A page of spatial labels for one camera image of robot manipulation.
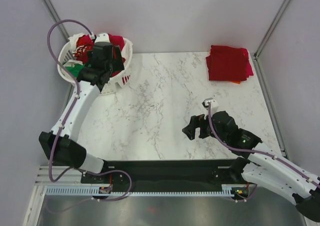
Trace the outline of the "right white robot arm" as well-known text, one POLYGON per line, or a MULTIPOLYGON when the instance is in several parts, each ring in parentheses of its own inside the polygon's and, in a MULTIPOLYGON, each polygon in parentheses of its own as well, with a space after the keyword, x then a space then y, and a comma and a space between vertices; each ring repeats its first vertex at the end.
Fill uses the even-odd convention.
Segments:
POLYGON ((238 127, 225 111, 191 116, 182 132, 193 140, 196 129, 200 129, 200 138, 214 137, 238 156, 229 170, 233 182, 245 180, 266 188, 287 199, 306 218, 319 222, 319 176, 274 152, 261 138, 238 127))

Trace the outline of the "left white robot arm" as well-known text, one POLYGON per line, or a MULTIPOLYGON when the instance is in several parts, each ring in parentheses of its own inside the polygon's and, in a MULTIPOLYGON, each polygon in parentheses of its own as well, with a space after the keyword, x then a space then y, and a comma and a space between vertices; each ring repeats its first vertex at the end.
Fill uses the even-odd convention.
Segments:
POLYGON ((75 91, 61 117, 49 132, 41 132, 39 142, 49 160, 74 169, 91 172, 99 183, 106 182, 110 171, 104 160, 90 155, 78 143, 83 121, 114 71, 124 69, 119 46, 109 42, 96 42, 88 53, 88 62, 78 73, 75 91))

